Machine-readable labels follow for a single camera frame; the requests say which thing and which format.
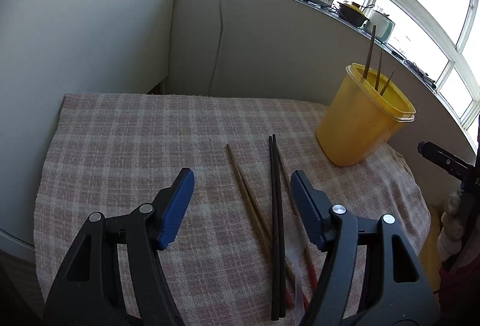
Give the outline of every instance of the plaid tablecloth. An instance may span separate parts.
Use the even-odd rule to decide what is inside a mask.
[[[225,144],[231,145],[270,219],[267,137],[272,133],[289,173],[304,170],[332,203],[356,215],[395,215],[419,251],[430,215],[403,158],[384,144],[363,163],[334,166],[314,134],[325,109],[278,99],[67,95],[35,205],[37,273],[45,298],[91,212],[106,217],[129,213],[169,187],[182,167],[190,167],[194,195],[176,241],[159,253],[185,323],[271,324],[270,266],[251,228]],[[282,195],[284,216],[291,215],[285,189]],[[325,257],[310,247],[319,273]],[[346,315],[357,310],[364,256],[359,250]],[[138,315],[123,247],[119,262],[127,308]],[[311,297],[303,263],[301,268],[304,291]],[[294,324],[293,310],[277,324]]]

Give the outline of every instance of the baseboard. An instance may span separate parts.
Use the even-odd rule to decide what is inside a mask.
[[[35,264],[35,249],[30,243],[10,235],[0,228],[0,249],[10,255]]]

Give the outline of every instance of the spoon handle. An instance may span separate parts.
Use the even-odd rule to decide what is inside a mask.
[[[303,297],[302,297],[302,281],[300,278],[298,258],[293,264],[293,270],[295,271],[295,326],[298,326],[303,318]]]

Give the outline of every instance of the silver screw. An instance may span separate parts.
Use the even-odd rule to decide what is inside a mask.
[[[383,221],[388,224],[395,223],[395,218],[392,215],[383,215]]]
[[[140,212],[141,213],[150,213],[153,211],[153,206],[152,204],[142,204],[140,206]]]
[[[343,215],[345,212],[347,212],[346,208],[343,205],[336,204],[332,207],[333,212],[335,212],[337,215]]]
[[[88,220],[90,220],[90,222],[98,222],[101,218],[102,218],[102,215],[100,214],[100,212],[93,212],[88,217]]]

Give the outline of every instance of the chopstick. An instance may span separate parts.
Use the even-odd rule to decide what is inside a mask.
[[[261,226],[263,226],[263,227],[268,228],[268,224],[266,223],[266,220],[265,220],[265,217],[263,216],[263,214],[258,215],[257,213],[255,213],[255,209],[258,209],[261,213],[260,206],[258,205],[257,200],[254,198],[254,195],[251,191],[250,186],[248,185],[247,182],[244,182],[245,176],[244,176],[240,166],[238,166],[230,146],[228,144],[226,146],[227,146],[226,151],[227,151],[227,154],[229,156],[230,163],[231,163],[233,172],[235,174],[235,178],[237,179],[238,185],[240,187],[240,193],[243,196],[245,206],[247,208],[247,212],[248,212],[248,215],[250,217],[250,221],[251,221],[251,223],[254,227],[254,231],[257,234],[258,240],[260,241],[263,253],[265,254],[266,258],[269,259],[271,257],[271,246],[272,245],[271,245],[271,239],[270,240],[268,239],[268,235],[270,235],[270,238],[271,238],[271,233],[269,233],[269,231],[264,232],[262,230],[262,227],[261,227]],[[293,274],[293,271],[291,271],[291,270],[290,270],[290,273],[293,276],[293,283],[292,284],[294,285],[295,284],[295,275]],[[287,302],[289,308],[293,308],[292,296],[290,295],[290,293],[287,291],[286,288],[285,288],[285,299],[286,299],[286,302]]]
[[[235,160],[235,156],[233,155],[233,152],[230,148],[230,145],[227,144],[226,146],[227,146],[226,147],[227,148],[227,153],[228,153],[228,156],[230,158],[230,162],[232,163],[233,170],[234,170],[234,172],[238,171],[238,173],[242,177],[243,186],[246,188],[248,197],[250,198],[250,203],[252,204],[253,209],[256,212],[258,220],[260,220],[260,224],[262,225],[263,231],[261,231],[261,235],[266,238],[267,246],[268,246],[265,254],[266,254],[267,258],[270,259],[271,254],[272,254],[271,253],[271,251],[272,251],[272,230],[270,229],[270,226],[267,223],[267,220],[266,220],[266,218],[265,218],[265,216],[264,216],[264,214],[263,214],[263,212],[260,208],[260,205],[258,205],[258,201],[255,197],[255,194],[251,190],[250,185],[247,181],[247,178],[245,177],[245,175],[243,173],[242,168],[237,164],[237,162]],[[285,263],[285,269],[286,269],[286,273],[287,273],[286,277],[289,279],[289,282],[290,282],[291,286],[295,287],[295,274],[294,274],[291,266],[289,264]],[[290,296],[290,294],[289,294],[289,292],[286,288],[285,288],[285,293],[286,293],[286,303],[287,303],[287,305],[289,307],[293,307],[293,299],[291,298],[291,296]],[[302,296],[303,296],[303,306],[305,307],[305,309],[307,309],[308,304],[309,304],[308,299],[303,292],[302,292]]]
[[[300,217],[300,212],[298,211],[297,205],[295,204],[295,201],[292,196],[292,192],[290,189],[290,178],[289,175],[287,174],[287,169],[285,168],[285,165],[283,163],[283,158],[282,154],[280,153],[280,150],[278,151],[278,161],[280,162],[280,168],[282,169],[282,174],[283,178],[286,182],[286,189],[287,189],[287,194],[289,195],[290,203],[292,205],[292,210],[295,216]],[[313,292],[317,289],[317,284],[318,284],[318,278],[317,278],[317,273],[315,271],[315,265],[313,258],[311,256],[310,249],[308,245],[305,247],[303,251],[303,257],[305,258],[305,263],[307,264],[307,270],[308,270],[308,277],[310,280],[310,286]]]
[[[271,320],[277,321],[280,317],[280,244],[278,238],[278,201],[277,182],[275,180],[275,158],[272,136],[268,137],[270,151],[270,180],[272,184],[272,311]]]
[[[368,48],[367,61],[365,62],[365,69],[363,70],[363,78],[367,79],[368,70],[370,69],[371,54],[373,53],[374,43],[375,43],[375,33],[377,32],[377,25],[371,29],[371,38],[370,38],[370,47]]]
[[[280,266],[280,310],[279,317],[285,318],[287,309],[285,308],[285,234],[283,229],[283,205],[282,205],[282,186],[280,185],[280,171],[278,168],[278,147],[277,138],[275,134],[273,137],[273,160],[274,160],[274,175],[275,175],[275,195],[277,197],[277,212],[278,212],[278,255]]]
[[[390,81],[392,80],[392,76],[393,76],[394,73],[395,73],[395,68],[394,68],[393,71],[392,71],[392,75],[390,75],[390,78],[388,78],[387,82],[385,83],[385,86],[383,86],[383,89],[382,89],[382,91],[381,91],[381,93],[380,93],[381,96],[383,95],[383,93],[385,93],[385,90],[387,89],[388,84],[389,84]]]
[[[377,80],[375,81],[376,91],[378,91],[378,84],[380,83],[380,70],[382,69],[382,54],[383,54],[383,50],[380,48],[380,60],[378,60]]]

